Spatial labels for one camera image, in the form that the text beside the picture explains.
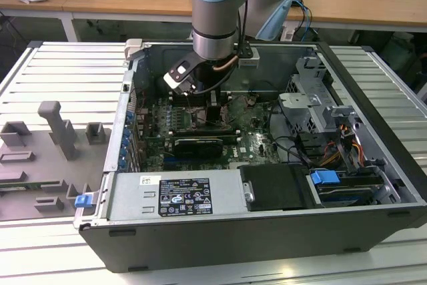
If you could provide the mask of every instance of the sticker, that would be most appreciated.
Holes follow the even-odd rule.
[[[160,179],[161,179],[160,175],[140,176],[139,177],[139,184],[140,185],[158,185],[160,182]]]
[[[209,178],[159,181],[160,216],[205,215],[212,213]]]

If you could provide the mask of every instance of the slotted metal table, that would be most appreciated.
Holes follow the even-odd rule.
[[[126,69],[123,46],[44,43],[27,49],[0,85],[0,125],[24,120],[31,130],[47,129],[37,108],[42,100],[54,99],[61,102],[61,114],[75,128],[84,128],[88,121],[111,127]],[[426,171],[426,106],[375,53],[360,47],[332,49]],[[335,89],[343,103],[349,103],[342,88],[335,85]],[[2,285],[427,282],[427,225],[402,230],[364,253],[113,274],[73,228],[72,220],[0,222]]]

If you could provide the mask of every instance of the desk leg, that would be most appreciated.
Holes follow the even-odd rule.
[[[78,36],[77,31],[74,28],[73,15],[71,13],[64,12],[60,17],[60,20],[67,36],[67,40],[74,42],[80,41],[80,37]]]

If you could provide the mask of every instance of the floor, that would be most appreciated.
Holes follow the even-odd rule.
[[[59,20],[46,18],[16,17],[11,18],[12,24],[28,40],[67,41]],[[140,21],[86,21],[76,20],[75,27],[82,41],[125,41],[129,38],[143,39],[185,39],[191,31],[189,23],[158,23]],[[311,32],[307,41],[316,38],[329,45],[349,45],[348,38],[352,31],[343,29],[321,29],[318,35]],[[294,40],[302,37],[302,29]],[[410,38],[410,34],[398,37]],[[407,83],[412,83],[420,65],[414,55],[411,55],[411,44],[408,39],[397,43],[396,36],[390,32],[363,31],[359,34],[357,45],[369,45],[375,52],[402,77]],[[25,49],[25,42],[13,28],[4,23],[0,29],[0,78],[9,72],[17,58]]]

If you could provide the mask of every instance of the blue tab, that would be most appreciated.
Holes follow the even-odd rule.
[[[92,195],[78,195],[75,198],[74,206],[76,208],[92,208]]]
[[[316,170],[310,175],[315,185],[317,184],[339,184],[340,178],[334,170]]]

